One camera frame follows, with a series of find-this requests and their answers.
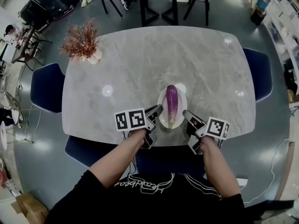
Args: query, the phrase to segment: gray marble tabletop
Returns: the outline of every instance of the gray marble tabletop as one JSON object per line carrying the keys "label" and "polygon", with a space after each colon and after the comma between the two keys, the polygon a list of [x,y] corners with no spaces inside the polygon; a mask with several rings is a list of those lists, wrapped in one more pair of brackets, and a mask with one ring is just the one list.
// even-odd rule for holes
{"label": "gray marble tabletop", "polygon": [[[228,138],[253,131],[255,94],[238,39],[206,28],[161,26],[102,36],[103,57],[96,65],[69,62],[63,91],[66,134],[118,144],[114,113],[157,104],[170,84],[186,87],[188,110],[231,124]],[[156,146],[184,145],[186,120],[171,131],[157,121]]]}

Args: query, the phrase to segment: forearm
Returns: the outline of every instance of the forearm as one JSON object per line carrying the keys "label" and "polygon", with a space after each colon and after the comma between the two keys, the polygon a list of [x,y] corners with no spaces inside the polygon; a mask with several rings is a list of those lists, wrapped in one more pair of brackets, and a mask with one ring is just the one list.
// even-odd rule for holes
{"label": "forearm", "polygon": [[139,148],[143,145],[145,130],[133,132],[110,153],[102,157],[89,170],[99,179],[105,188],[119,181]]}
{"label": "forearm", "polygon": [[238,181],[226,163],[220,149],[214,142],[203,142],[200,147],[208,181],[217,189],[222,197],[239,194]]}
{"label": "forearm", "polygon": [[24,35],[24,29],[21,29],[21,33],[20,33],[20,39],[23,38],[23,35]]}

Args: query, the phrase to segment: purple eggplant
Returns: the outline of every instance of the purple eggplant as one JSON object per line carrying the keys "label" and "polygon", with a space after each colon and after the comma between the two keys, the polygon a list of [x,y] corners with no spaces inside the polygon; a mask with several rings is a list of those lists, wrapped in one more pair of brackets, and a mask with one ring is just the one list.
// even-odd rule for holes
{"label": "purple eggplant", "polygon": [[171,129],[178,112],[178,90],[172,84],[166,89],[166,99],[168,106],[168,124]]}

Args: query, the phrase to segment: white cable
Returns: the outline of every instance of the white cable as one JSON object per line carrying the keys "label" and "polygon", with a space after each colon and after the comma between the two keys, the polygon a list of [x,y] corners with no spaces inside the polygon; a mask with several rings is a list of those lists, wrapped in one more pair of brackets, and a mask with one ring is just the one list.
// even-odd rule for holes
{"label": "white cable", "polygon": [[275,151],[275,154],[273,155],[273,158],[272,158],[272,166],[271,166],[271,173],[272,173],[272,175],[273,175],[273,179],[272,179],[272,181],[270,182],[269,187],[268,187],[265,191],[263,191],[259,196],[253,198],[250,202],[244,202],[244,203],[251,203],[253,200],[259,198],[262,194],[264,194],[266,191],[269,190],[269,188],[271,187],[271,185],[272,185],[272,183],[273,183],[273,181],[274,181],[274,178],[275,178],[275,174],[273,173],[273,167],[274,167],[273,160],[274,160],[274,157],[275,157],[275,155],[276,155],[276,153],[277,153],[279,147],[280,147],[286,140],[289,140],[289,139],[285,139],[284,141],[282,141],[282,143],[281,143],[280,145],[277,146],[277,149],[276,149],[276,151]]}

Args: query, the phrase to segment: gray floor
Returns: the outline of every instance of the gray floor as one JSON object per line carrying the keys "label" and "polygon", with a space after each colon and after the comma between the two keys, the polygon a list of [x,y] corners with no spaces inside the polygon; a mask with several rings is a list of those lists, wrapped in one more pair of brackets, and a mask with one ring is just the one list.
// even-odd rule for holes
{"label": "gray floor", "polygon": [[[141,26],[139,1],[132,4],[131,10],[125,12],[118,0],[124,17],[121,18],[106,0],[109,15],[104,13],[100,0],[93,0],[85,8],[76,9],[63,19],[53,22],[45,32],[45,37],[53,41],[46,44],[41,57],[45,63],[59,63],[63,73],[68,58],[59,54],[58,47],[69,25],[82,24],[88,18],[95,18],[100,35]],[[150,0],[153,9],[163,12],[171,6],[167,0]],[[204,5],[196,2],[187,21],[183,15],[187,10],[186,3],[179,3],[179,25],[205,27]],[[251,9],[247,0],[213,0],[210,10],[208,28],[234,34],[243,47],[266,53],[271,61],[273,75],[273,92],[266,100],[256,105],[256,127],[253,132],[241,137],[227,140],[222,151],[234,173],[238,177],[248,178],[248,185],[242,190],[245,202],[259,196],[268,188],[271,180],[271,159],[284,139],[289,136],[289,110],[286,86],[278,56],[266,28],[251,23]],[[152,26],[167,25],[163,20],[155,21]],[[29,100],[32,72],[25,69],[21,79],[21,107],[30,108]],[[37,114],[30,118],[30,126],[37,123]],[[42,112],[40,125],[34,132],[34,144],[16,144],[14,148],[16,164],[25,191],[31,191],[48,208],[51,208],[61,197],[72,189],[86,170],[64,153],[67,136],[62,130],[61,115]],[[273,199],[282,176],[287,142],[278,150],[274,159],[275,180],[270,189],[250,205],[265,199]]]}

